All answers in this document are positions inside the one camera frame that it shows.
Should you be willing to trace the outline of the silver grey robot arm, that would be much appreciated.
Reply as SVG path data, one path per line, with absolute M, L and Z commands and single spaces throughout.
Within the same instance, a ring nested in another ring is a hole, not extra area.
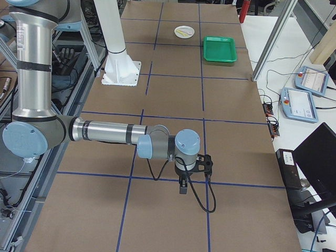
M 81 26 L 79 1 L 9 1 L 16 22 L 18 107 L 3 131 L 5 146 L 29 158 L 70 141 L 135 145 L 139 157 L 175 163 L 180 193 L 192 185 L 199 165 L 200 138 L 190 129 L 169 134 L 162 125 L 143 126 L 58 115 L 51 108 L 52 33 Z

